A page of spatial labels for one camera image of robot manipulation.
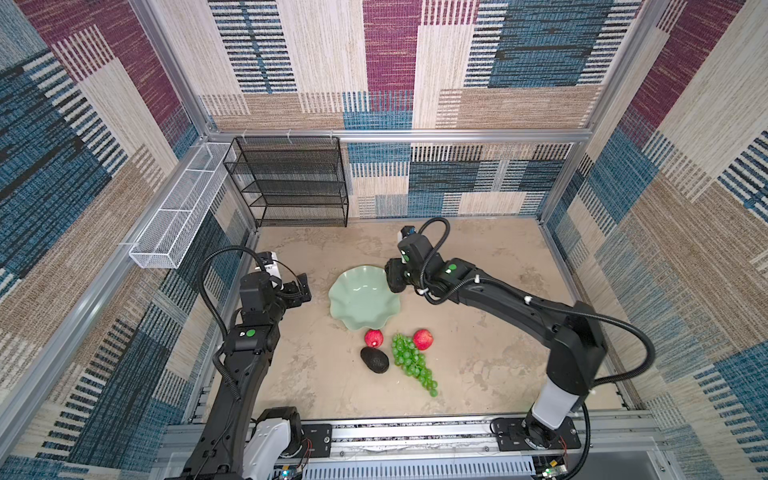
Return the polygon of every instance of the light green bowl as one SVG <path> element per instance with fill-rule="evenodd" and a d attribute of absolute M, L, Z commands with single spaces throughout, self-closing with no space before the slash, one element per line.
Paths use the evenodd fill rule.
<path fill-rule="evenodd" d="M 389 291 L 386 274 L 377 266 L 356 266 L 339 275 L 328 292 L 331 316 L 354 331 L 381 329 L 400 312 L 400 297 Z"/>

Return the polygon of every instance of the mounting plate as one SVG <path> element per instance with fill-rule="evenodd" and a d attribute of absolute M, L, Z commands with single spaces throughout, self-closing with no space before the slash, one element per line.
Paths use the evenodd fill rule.
<path fill-rule="evenodd" d="M 498 449 L 502 452 L 520 452 L 535 450 L 525 441 L 525 430 L 522 423 L 523 418 L 501 418 L 491 422 L 491 432 L 496 434 Z M 558 434 L 565 441 L 565 446 L 569 449 L 580 449 L 581 440 L 578 438 L 574 428 L 574 421 L 571 417 L 565 417 L 562 425 L 558 429 Z"/>

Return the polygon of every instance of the metal shelf rack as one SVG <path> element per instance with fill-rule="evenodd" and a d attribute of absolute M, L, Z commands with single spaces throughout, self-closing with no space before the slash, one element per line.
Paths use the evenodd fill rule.
<path fill-rule="evenodd" d="M 346 227 L 337 137 L 235 137 L 224 166 L 259 227 Z"/>

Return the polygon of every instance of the beige table surface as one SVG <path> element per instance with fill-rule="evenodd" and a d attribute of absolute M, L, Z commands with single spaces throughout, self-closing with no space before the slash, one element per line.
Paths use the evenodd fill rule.
<path fill-rule="evenodd" d="M 329 314 L 328 290 L 344 271 L 358 265 L 384 267 L 396 257 L 396 234 L 406 224 L 350 223 L 347 228 L 268 227 L 257 249 L 272 250 L 297 273 L 309 276 L 313 300 L 286 311 L 281 339 L 254 415 L 274 406 L 296 406 L 304 419 L 525 412 L 545 381 L 548 350 L 512 325 L 464 305 L 427 303 L 412 288 L 401 294 L 400 314 L 382 329 L 390 369 L 368 370 L 360 359 L 365 330 L 350 332 Z M 459 257 L 510 283 L 550 300 L 572 299 L 539 232 L 536 220 L 455 219 L 444 259 Z M 442 225 L 427 231 L 433 243 Z M 290 274 L 282 270 L 283 278 Z M 435 337 L 424 353 L 439 383 L 429 396 L 392 363 L 389 341 L 396 332 L 426 328 Z M 219 380 L 214 380 L 214 388 Z M 591 409 L 618 409 L 614 385 L 598 388 Z"/>

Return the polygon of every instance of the white wire basket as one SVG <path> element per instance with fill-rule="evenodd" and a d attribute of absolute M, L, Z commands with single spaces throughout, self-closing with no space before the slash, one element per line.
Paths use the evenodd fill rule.
<path fill-rule="evenodd" d="M 141 268 L 178 268 L 205 214 L 227 177 L 224 160 L 235 161 L 230 144 L 206 143 L 197 151 L 131 248 Z"/>

